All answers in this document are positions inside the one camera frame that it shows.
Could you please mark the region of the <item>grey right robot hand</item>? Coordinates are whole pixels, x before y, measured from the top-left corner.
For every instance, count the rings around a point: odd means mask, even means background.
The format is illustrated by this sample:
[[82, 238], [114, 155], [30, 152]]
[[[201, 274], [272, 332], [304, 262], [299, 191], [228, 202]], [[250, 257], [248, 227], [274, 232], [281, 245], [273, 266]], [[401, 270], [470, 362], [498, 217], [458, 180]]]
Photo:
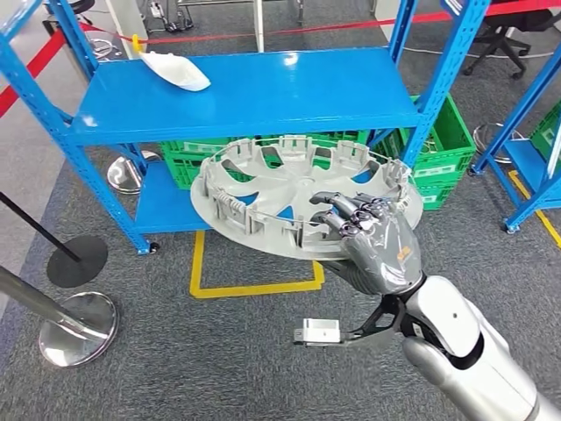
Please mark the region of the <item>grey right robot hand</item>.
[[420, 286], [425, 278], [417, 237], [392, 198], [322, 191], [310, 202], [331, 205], [330, 210], [317, 212], [311, 220], [328, 225], [339, 238], [345, 254], [342, 260], [320, 264], [358, 292], [399, 296]]

